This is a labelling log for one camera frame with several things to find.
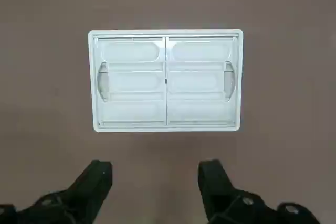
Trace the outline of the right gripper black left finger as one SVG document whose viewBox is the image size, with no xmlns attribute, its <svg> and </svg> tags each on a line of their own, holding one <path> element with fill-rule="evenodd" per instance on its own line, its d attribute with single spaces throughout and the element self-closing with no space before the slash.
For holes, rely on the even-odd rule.
<svg viewBox="0 0 336 224">
<path fill-rule="evenodd" d="M 94 223 L 112 187 L 112 171 L 111 162 L 93 160 L 67 189 L 26 209 L 1 204 L 1 223 Z"/>
</svg>

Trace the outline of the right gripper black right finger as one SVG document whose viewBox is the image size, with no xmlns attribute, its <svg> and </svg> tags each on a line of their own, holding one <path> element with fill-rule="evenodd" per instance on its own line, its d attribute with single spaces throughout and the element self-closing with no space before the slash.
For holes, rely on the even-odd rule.
<svg viewBox="0 0 336 224">
<path fill-rule="evenodd" d="M 199 163 L 198 187 L 208 223 L 319 223 L 300 204 L 284 202 L 272 209 L 259 195 L 235 188 L 217 159 Z"/>
</svg>

